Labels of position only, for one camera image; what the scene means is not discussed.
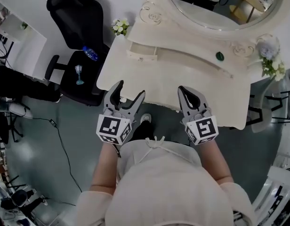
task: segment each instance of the white vanity table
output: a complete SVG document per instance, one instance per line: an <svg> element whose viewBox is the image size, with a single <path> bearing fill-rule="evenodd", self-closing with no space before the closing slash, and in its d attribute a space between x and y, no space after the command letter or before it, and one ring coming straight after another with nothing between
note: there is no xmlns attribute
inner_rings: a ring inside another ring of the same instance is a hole
<svg viewBox="0 0 290 226"><path fill-rule="evenodd" d="M250 84L263 79L261 65L248 67L256 43L283 19L290 0L275 0L259 19L233 30L225 23L217 29L207 20L195 23L176 6L172 0L144 2L127 39L114 40L97 86L109 90L124 80L122 97L134 99L145 90L145 102L174 110L179 110L178 86L189 86L205 95L218 126L243 129Z"/></svg>

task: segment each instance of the ornate mirror frame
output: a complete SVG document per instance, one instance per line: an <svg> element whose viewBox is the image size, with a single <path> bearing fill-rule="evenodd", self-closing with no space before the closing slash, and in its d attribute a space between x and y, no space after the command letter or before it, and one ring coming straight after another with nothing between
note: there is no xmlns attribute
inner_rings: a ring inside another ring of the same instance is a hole
<svg viewBox="0 0 290 226"><path fill-rule="evenodd" d="M275 0L274 4L259 19L241 25L240 28L234 30L226 30L225 28L213 26L205 27L204 25L197 24L179 11L172 0L146 0L142 6L140 15L144 9L147 9L153 21L157 21L157 16L154 15L154 12L159 10L158 15L161 20L164 18L171 19L191 33L204 35L210 38L212 37L214 39L248 39L256 38L262 34L271 32L281 23L289 13L290 0Z"/></svg>

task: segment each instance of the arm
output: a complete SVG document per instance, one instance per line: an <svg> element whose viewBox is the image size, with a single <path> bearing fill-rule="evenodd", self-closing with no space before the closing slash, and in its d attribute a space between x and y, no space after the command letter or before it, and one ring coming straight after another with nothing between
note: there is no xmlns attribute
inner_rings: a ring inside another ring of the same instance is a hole
<svg viewBox="0 0 290 226"><path fill-rule="evenodd" d="M103 143L90 191L113 195L116 189L118 155L112 144Z"/></svg>
<svg viewBox="0 0 290 226"><path fill-rule="evenodd" d="M234 182L228 164L220 152L216 141L212 140L198 146L202 166L214 180L219 185L226 182Z"/></svg>

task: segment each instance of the white sweater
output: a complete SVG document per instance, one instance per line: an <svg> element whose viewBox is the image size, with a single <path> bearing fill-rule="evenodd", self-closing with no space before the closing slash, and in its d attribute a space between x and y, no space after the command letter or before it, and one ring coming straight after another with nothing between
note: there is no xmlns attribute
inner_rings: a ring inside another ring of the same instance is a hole
<svg viewBox="0 0 290 226"><path fill-rule="evenodd" d="M245 191L218 185L191 147L138 140L121 148L120 182L113 196L83 192L77 226L233 226L233 211L255 225Z"/></svg>

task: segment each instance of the water bottle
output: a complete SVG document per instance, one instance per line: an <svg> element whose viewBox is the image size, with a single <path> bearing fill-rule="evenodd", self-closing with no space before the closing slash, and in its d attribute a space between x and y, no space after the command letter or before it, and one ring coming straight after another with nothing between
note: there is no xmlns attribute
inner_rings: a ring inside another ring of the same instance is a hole
<svg viewBox="0 0 290 226"><path fill-rule="evenodd" d="M90 59L92 59L94 61L97 61L98 60L98 54L96 54L94 52L94 50L92 50L91 48L88 48L86 46L83 46L82 50L87 55L87 57L89 57Z"/></svg>

